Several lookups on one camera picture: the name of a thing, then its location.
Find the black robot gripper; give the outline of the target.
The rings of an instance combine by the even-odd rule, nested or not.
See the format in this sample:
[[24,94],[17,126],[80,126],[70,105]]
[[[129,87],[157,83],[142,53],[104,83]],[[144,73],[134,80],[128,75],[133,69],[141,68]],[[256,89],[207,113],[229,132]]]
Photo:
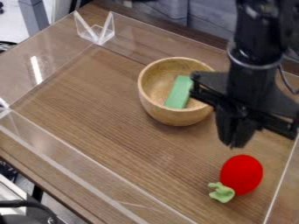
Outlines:
[[256,65],[237,60],[227,72],[193,71],[190,97],[216,112],[219,140],[244,148],[257,130],[292,139],[299,130],[299,102],[276,85],[281,63]]

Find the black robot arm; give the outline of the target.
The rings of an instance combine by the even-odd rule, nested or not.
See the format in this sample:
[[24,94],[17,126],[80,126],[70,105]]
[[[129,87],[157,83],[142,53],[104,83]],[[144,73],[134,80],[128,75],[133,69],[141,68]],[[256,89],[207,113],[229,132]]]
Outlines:
[[299,0],[236,0],[237,21],[225,72],[190,73],[190,97],[215,109],[219,140],[247,145],[259,130],[293,139],[299,130],[299,89],[280,88],[281,59],[299,50]]

